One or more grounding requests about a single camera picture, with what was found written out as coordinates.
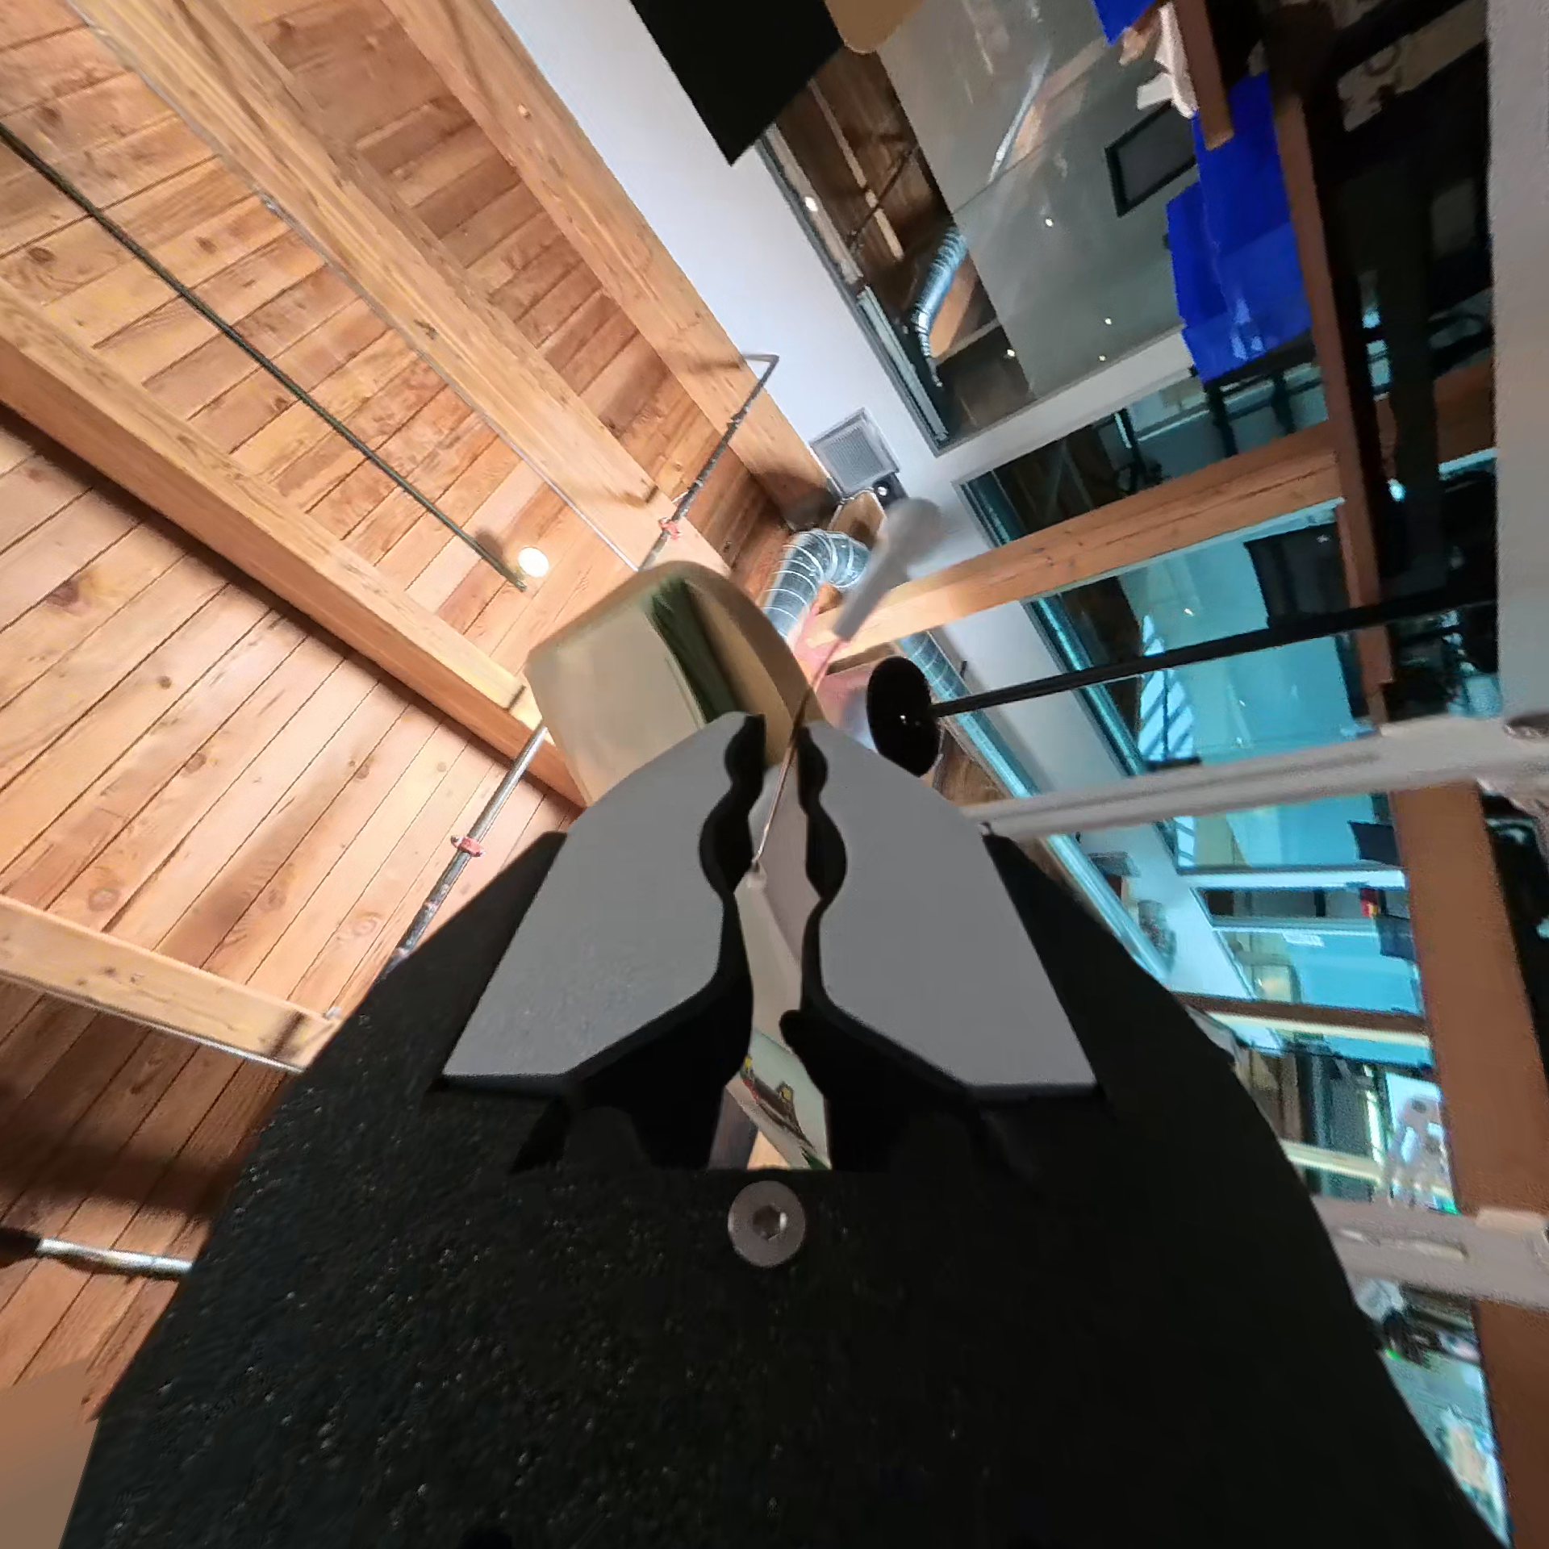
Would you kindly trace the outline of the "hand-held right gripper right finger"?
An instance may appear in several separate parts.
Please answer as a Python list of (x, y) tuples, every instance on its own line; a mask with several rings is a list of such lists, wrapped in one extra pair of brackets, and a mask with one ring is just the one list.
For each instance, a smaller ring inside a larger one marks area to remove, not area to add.
[(947, 1120), (984, 1146), (1097, 1075), (986, 839), (918, 779), (827, 725), (792, 745), (781, 921), (787, 1040), (824, 1099), (833, 1170), (886, 1170)]

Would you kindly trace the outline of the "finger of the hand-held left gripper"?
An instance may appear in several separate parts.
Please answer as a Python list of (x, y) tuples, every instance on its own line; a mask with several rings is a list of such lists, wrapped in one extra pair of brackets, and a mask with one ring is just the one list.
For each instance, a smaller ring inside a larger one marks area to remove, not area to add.
[(883, 513), (875, 543), (866, 548), (859, 539), (827, 533), (827, 585), (840, 596), (829, 616), (835, 644), (855, 638), (885, 598), (901, 587), (909, 568), (938, 537), (942, 513), (923, 498), (903, 498)]

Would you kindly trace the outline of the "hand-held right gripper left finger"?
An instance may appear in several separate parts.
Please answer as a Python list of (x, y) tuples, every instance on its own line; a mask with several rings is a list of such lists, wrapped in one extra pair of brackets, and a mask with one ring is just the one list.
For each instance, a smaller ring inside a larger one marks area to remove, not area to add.
[(728, 712), (591, 804), (440, 1085), (532, 1099), (556, 1111), (560, 1131), (619, 1111), (656, 1168), (706, 1168), (748, 1052), (754, 994), (735, 893), (763, 779), (763, 718)]

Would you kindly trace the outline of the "toy instruction booklet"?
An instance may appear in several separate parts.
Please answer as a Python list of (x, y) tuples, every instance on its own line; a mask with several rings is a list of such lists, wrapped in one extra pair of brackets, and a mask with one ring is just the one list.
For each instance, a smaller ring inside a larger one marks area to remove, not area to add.
[(735, 893), (748, 959), (750, 1024), (726, 1099), (757, 1131), (754, 1170), (826, 1170), (826, 1103), (781, 1022), (800, 1007), (800, 959), (818, 897), (807, 880), (798, 779), (776, 792), (796, 723), (826, 721), (803, 701), (811, 657), (800, 635), (815, 587), (787, 559), (754, 605), (726, 578), (687, 563), (641, 572), (551, 635), (529, 686), (586, 804), (728, 712), (763, 718), (765, 779), (750, 812), (759, 865)]

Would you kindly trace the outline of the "wooden edged office desk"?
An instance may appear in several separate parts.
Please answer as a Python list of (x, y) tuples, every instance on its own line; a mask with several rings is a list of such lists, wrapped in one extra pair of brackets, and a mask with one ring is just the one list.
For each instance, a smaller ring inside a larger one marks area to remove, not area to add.
[[(1501, 495), (1462, 517), (1445, 467), (1495, 458), (1502, 369), (1523, 329), (1499, 294), (1493, 216), (1504, 126), (1491, 43), (1497, 4), (1150, 4), (1174, 17), (1172, 82), (1202, 137), (1198, 179), (1222, 181), (1213, 259), (1224, 299), (1301, 303), (1323, 421), (1231, 454), (1154, 493), (1134, 557), (1239, 537), (1270, 517), (1335, 509), (1353, 607), (1441, 613), (1473, 583), (1504, 611)], [(1467, 1208), (1545, 1214), (1545, 1072), (1534, 1002), (1489, 838), (1484, 792), (1545, 792), (1545, 712), (1486, 732), (1460, 716), (1395, 721), (1399, 650), (1357, 635), (1360, 701), (1381, 747), (1421, 732), (1460, 745), (1443, 773), (1384, 773), (1406, 873), (1425, 1026)]]

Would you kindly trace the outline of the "black floor lamp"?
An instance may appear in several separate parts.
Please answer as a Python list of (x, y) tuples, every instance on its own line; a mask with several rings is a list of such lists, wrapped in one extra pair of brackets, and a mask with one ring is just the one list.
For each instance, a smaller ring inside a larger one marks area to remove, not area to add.
[(1233, 633), (1196, 646), (1148, 651), (1119, 662), (1062, 672), (997, 690), (958, 694), (945, 701), (933, 699), (923, 670), (914, 662), (890, 661), (879, 664), (870, 675), (864, 692), (866, 727), (875, 753), (920, 777), (934, 764), (940, 751), (942, 721), (960, 720), (968, 714), (1006, 705), (1051, 699), (1067, 692), (1143, 679), (1158, 672), (1205, 666), (1240, 655), (1316, 642), (1335, 635), (1384, 629), (1432, 614), (1467, 613), (1480, 607), (1497, 607), (1497, 598), (1488, 587), (1482, 587), (1478, 581), (1449, 583), (1419, 594), (1390, 598), (1375, 605), (1285, 618), (1255, 631)]

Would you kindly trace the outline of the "wooden pillar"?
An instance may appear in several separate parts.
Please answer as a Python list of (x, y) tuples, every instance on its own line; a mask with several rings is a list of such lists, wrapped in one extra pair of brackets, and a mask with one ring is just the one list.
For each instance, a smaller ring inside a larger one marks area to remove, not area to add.
[(1329, 432), (1325, 426), (1307, 428), (909, 579), (883, 600), (851, 644), (835, 642), (837, 611), (818, 614), (807, 640), (829, 648), (829, 664), (837, 666), (909, 635), (1080, 587), (1294, 511), (1325, 506), (1338, 495)]

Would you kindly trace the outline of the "glass office partition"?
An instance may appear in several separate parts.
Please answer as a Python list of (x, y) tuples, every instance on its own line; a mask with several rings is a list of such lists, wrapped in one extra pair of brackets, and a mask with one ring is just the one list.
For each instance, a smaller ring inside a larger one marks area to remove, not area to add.
[[(1296, 511), (1016, 605), (1028, 662), (958, 668), (940, 699), (1128, 668), (949, 720), (1014, 799), (1222, 773), (1377, 732), (1329, 508)], [(1390, 797), (1375, 786), (1069, 828), (1032, 843), (1172, 993), (1255, 1013), (1421, 1013)], [(1316, 1160), (1314, 1194), (1445, 1206), (1440, 1088), (1423, 1033), (1207, 1016), (1268, 1112)]]

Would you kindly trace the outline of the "interior glass window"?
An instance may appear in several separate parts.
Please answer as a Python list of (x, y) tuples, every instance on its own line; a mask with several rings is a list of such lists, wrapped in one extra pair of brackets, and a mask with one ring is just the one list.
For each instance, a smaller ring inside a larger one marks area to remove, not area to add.
[(933, 450), (1178, 327), (1167, 203), (1194, 179), (1169, 10), (933, 2), (837, 52), (759, 155)]

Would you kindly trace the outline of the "silver ventilation duct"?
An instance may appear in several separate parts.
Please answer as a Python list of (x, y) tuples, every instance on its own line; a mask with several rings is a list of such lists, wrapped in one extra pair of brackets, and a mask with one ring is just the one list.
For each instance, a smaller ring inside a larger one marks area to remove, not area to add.
[[(761, 598), (765, 618), (781, 640), (796, 642), (820, 591), (848, 592), (866, 561), (868, 548), (850, 535), (809, 530), (791, 537)], [(938, 701), (966, 696), (962, 675), (929, 633), (907, 635), (894, 650), (921, 672)]]

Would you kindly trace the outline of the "wall air vent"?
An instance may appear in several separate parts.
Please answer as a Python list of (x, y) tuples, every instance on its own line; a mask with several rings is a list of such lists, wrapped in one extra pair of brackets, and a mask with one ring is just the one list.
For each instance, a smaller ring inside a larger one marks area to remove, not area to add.
[(840, 498), (897, 480), (897, 458), (866, 410), (846, 415), (813, 437), (809, 450)]

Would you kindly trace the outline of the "black wall screen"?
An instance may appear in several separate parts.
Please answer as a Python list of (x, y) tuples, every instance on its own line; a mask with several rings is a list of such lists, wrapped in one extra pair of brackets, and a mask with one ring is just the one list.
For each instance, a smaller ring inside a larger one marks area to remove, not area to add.
[(726, 165), (842, 48), (824, 2), (632, 2)]

